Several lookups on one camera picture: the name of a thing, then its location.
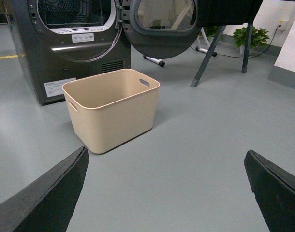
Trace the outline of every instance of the power cord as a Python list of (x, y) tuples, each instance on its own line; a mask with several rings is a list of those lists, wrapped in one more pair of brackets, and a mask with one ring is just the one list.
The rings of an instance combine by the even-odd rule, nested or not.
[[(261, 54), (265, 53), (265, 52), (269, 49), (269, 47), (271, 46), (272, 41), (273, 41), (273, 39), (274, 39), (274, 37), (275, 37), (277, 31), (278, 31), (278, 28), (279, 28), (280, 26), (281, 26), (281, 25), (278, 25), (277, 28), (275, 29), (274, 35), (273, 35), (273, 37), (272, 37), (272, 39), (271, 39), (271, 42), (270, 42), (269, 46), (267, 47), (267, 49), (266, 49), (265, 51), (263, 51), (262, 53), (256, 55), (256, 56), (249, 57), (249, 59), (252, 59), (252, 58), (258, 57), (258, 56), (260, 56)], [(223, 55), (223, 54), (217, 54), (217, 55), (218, 55), (218, 56), (224, 56), (224, 57), (231, 57), (231, 58), (239, 58), (239, 59), (243, 59), (243, 57), (233, 57), (233, 56)]]

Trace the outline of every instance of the white pot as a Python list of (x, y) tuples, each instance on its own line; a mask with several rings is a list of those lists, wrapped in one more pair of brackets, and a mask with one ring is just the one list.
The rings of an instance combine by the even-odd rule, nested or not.
[(240, 54), (241, 55), (244, 55), (244, 49), (245, 49), (245, 46), (241, 45), (241, 47), (240, 47)]
[[(245, 48), (245, 46), (244, 45), (241, 45), (241, 47), (240, 47), (240, 54), (242, 54), (242, 55), (244, 55), (244, 48)], [(249, 50), (249, 55), (251, 55), (252, 53), (253, 53), (253, 50), (250, 49)]]

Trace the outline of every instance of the open dryer door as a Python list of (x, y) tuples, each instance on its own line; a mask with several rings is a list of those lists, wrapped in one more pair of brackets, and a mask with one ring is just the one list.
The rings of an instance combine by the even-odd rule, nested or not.
[(192, 45), (201, 29), (196, 23), (198, 11), (194, 0), (115, 0), (115, 3), (117, 22), (123, 24), (134, 48), (148, 57), (179, 55)]

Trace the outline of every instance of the metal stand leg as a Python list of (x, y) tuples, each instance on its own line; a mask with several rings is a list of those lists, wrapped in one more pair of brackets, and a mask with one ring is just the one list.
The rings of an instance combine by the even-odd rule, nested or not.
[(200, 68), (194, 78), (194, 80), (192, 81), (192, 84), (191, 84), (191, 87), (197, 87), (198, 84), (199, 84), (199, 80), (202, 76), (202, 74), (204, 73), (205, 69), (206, 69), (206, 66), (207, 64), (209, 63), (209, 60), (216, 48), (216, 45), (217, 43), (219, 42), (219, 40), (221, 39), (221, 35), (223, 34), (224, 30), (225, 30), (226, 26), (219, 26), (219, 29), (214, 37), (214, 40), (211, 44), (211, 46), (209, 47), (207, 53), (206, 53), (206, 56), (204, 58), (204, 60), (202, 61), (201, 65), (200, 65)]
[(144, 59), (147, 59), (155, 64), (158, 64), (159, 66), (163, 67), (165, 66), (165, 62), (162, 60), (162, 59), (155, 59), (155, 58), (152, 58), (152, 57), (147, 57), (146, 55), (143, 55), (143, 58)]
[(253, 24), (248, 24), (248, 28), (247, 28), (247, 32), (246, 32), (248, 39), (246, 41), (245, 48), (244, 48), (243, 64), (242, 64), (242, 72), (244, 72), (244, 73), (246, 73), (246, 71), (248, 70), (248, 61), (249, 61), (252, 31), (253, 31)]

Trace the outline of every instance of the potted plant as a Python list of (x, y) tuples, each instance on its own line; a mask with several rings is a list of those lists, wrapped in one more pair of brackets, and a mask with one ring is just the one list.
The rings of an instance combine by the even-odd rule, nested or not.
[(218, 29), (219, 29), (219, 26), (204, 27), (206, 38), (208, 41), (213, 40)]
[[(267, 36), (268, 32), (269, 31), (265, 29), (261, 29), (261, 28), (256, 29), (253, 26), (252, 36), (251, 36), (251, 49), (254, 49), (260, 46), (267, 46), (268, 44), (266, 42), (267, 40), (270, 39), (269, 36)], [(247, 41), (247, 28), (243, 27), (243, 28), (236, 29), (232, 37), (234, 39), (234, 45), (238, 48), (240, 47), (240, 53), (243, 54), (244, 45)]]

